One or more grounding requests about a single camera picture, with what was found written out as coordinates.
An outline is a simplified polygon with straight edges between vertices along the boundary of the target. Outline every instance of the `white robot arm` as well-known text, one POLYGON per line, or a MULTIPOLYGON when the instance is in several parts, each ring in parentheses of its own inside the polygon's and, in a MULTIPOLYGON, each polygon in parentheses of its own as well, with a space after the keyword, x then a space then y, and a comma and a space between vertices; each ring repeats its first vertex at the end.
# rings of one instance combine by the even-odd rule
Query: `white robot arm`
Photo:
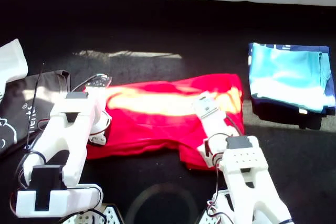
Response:
POLYGON ((208 92, 199 95, 194 109, 208 137, 198 150, 208 167, 216 166, 223 172, 228 187, 217 191, 199 223, 208 223, 205 220, 212 217, 224 224, 293 223, 269 175, 257 138, 238 135, 228 127, 225 112, 208 92))
MULTIPOLYGON (((55 103, 43 134, 23 163, 28 186, 17 193, 18 217, 64 217, 101 206, 103 192, 99 186, 78 184, 90 135, 103 133, 111 122, 104 111, 101 90, 97 86, 87 88, 88 92, 71 92, 55 103), (46 165, 61 150, 69 151, 66 164, 46 165)), ((102 136, 97 143, 105 141, 102 136)))

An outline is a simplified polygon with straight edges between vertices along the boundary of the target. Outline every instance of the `wire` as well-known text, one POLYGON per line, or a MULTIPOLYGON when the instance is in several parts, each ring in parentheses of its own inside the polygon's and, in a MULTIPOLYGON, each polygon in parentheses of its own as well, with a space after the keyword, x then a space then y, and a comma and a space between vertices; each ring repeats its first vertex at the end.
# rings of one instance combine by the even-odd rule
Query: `wire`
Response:
POLYGON ((216 164, 215 164, 215 167, 216 167, 216 196, 215 196, 215 199, 212 201, 212 203, 209 204, 209 205, 207 206, 207 208, 206 208, 206 214, 207 214, 209 217, 216 217, 216 216, 218 216, 218 215, 225 215, 226 218, 227 218, 232 224, 234 224, 234 222, 231 220, 230 216, 229 216, 228 214, 224 213, 224 212, 216 212, 216 213, 214 213, 214 214, 210 214, 210 213, 209 213, 209 210, 214 208, 214 205, 216 204, 216 202, 217 202, 217 198, 218 198, 218 193, 219 193, 219 191, 218 191, 218 181, 219 181, 218 162, 219 162, 220 160, 221 160, 221 158, 217 159, 216 164))
POLYGON ((41 69, 40 69, 40 73, 38 74, 36 83, 35 83, 35 89, 34 89, 34 96, 33 96, 33 101, 31 102, 31 109, 30 109, 30 115, 29 115, 29 121, 28 121, 28 129, 27 129, 27 143, 26 143, 26 149, 28 149, 29 147, 29 136, 30 136, 30 124, 31 124, 31 120, 32 120, 32 115, 33 115, 33 111, 34 111, 34 105, 35 105, 35 100, 36 100, 36 93, 37 93, 37 86, 38 86, 38 81, 40 79, 40 76, 42 74, 44 68, 44 62, 42 63, 41 69))
POLYGON ((109 114, 105 110, 102 110, 101 112, 104 113, 106 115, 106 117, 108 118, 108 120, 106 122, 106 127, 105 127, 105 129, 103 129, 103 130, 101 130, 99 132, 91 133, 90 136, 98 135, 99 133, 102 133, 102 132, 106 131, 109 128, 110 124, 111 124, 111 117, 109 116, 109 114))
POLYGON ((88 83, 89 81, 91 81, 92 79, 94 79, 95 77, 98 76, 105 76, 104 73, 96 73, 94 76, 89 77, 88 79, 86 79, 85 81, 81 82, 80 84, 78 84, 77 86, 75 86, 72 90, 72 92, 75 92, 77 89, 79 89, 81 86, 83 86, 84 84, 88 83))
POLYGON ((101 191, 97 187, 94 187, 94 186, 90 186, 90 187, 68 187, 68 189, 76 189, 76 190, 77 189, 90 189, 90 188, 94 188, 94 189, 96 189, 99 192, 99 200, 98 200, 97 204, 93 208, 90 208, 88 210, 74 212, 74 213, 72 213, 72 214, 70 214, 68 216, 65 216, 65 217, 61 218, 60 220, 58 220, 56 222, 56 224, 61 224, 61 223, 65 222, 65 221, 67 221, 68 219, 70 219, 74 215, 78 215, 78 214, 82 215, 82 214, 84 214, 86 212, 94 212, 94 213, 100 215, 104 219, 104 223, 103 224, 107 223, 106 215, 104 215, 103 213, 101 213, 100 211, 98 211, 98 210, 95 209, 100 204, 101 196, 102 196, 101 195, 101 191))
POLYGON ((37 122, 37 128, 40 130, 40 131, 44 131, 44 129, 41 128, 40 126, 40 123, 43 123, 43 122, 49 122, 50 118, 42 118, 41 120, 39 120, 37 122))
POLYGON ((232 124, 232 126, 236 129, 236 131, 238 132, 239 136, 242 136, 243 135, 242 131, 237 126, 237 124, 232 120, 232 118, 228 114, 226 114, 226 117, 228 118, 228 120, 230 121, 230 123, 232 124))
POLYGON ((23 183, 22 183, 22 175, 24 174, 24 172, 23 172, 23 169, 19 172, 19 176, 18 176, 18 182, 19 182, 19 184, 21 185, 21 187, 22 188, 24 188, 24 189, 28 189, 28 186, 26 186, 26 185, 24 185, 23 183))

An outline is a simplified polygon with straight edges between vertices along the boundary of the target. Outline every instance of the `black carpet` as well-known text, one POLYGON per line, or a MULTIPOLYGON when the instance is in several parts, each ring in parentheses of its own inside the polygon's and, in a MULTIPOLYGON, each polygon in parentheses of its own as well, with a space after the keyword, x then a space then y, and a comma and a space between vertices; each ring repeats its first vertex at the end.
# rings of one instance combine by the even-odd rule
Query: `black carpet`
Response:
MULTIPOLYGON (((328 45, 336 76, 335 8, 196 0, 0 0, 0 6, 0 45, 18 38, 29 74, 44 62, 45 71, 68 70, 73 87, 97 72, 113 76, 113 84, 239 74, 246 133, 259 138, 295 223, 335 222, 335 116, 314 118, 317 124, 310 127, 311 118, 296 121, 290 113, 266 108, 261 114, 281 121, 261 120, 253 113, 247 67, 248 42, 328 45)), ((12 176, 22 153, 1 160, 2 223, 54 223, 17 219, 10 212, 12 176)), ((190 213, 181 194, 162 193, 140 208, 135 223, 193 222, 215 191, 215 173, 188 170, 178 156, 161 150, 87 161, 81 181, 100 185, 104 202, 117 204, 123 216, 145 189, 171 183, 192 196, 189 205, 196 210, 190 213)), ((220 184, 225 187, 223 179, 220 184)))

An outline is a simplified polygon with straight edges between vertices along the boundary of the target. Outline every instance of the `black strap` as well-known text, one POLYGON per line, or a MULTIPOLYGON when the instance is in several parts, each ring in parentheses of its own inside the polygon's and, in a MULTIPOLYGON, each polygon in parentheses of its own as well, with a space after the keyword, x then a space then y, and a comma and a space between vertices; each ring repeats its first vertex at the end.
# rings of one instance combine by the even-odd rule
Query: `black strap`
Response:
POLYGON ((291 222, 293 222, 293 220, 292 219, 288 219, 288 220, 284 220, 284 221, 280 222, 279 224, 287 224, 287 223, 291 223, 291 222))

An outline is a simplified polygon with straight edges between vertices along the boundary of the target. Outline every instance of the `red cloth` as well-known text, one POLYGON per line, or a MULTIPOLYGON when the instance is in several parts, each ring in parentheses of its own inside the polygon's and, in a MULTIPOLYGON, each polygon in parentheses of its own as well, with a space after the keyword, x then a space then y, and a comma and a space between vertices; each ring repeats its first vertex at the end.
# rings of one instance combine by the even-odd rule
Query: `red cloth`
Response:
POLYGON ((88 145, 88 159, 176 149, 188 168, 208 169, 197 147, 206 137, 192 103, 209 91, 243 132, 242 85, 236 74, 208 74, 175 82, 143 82, 107 88, 112 116, 107 144, 88 145))

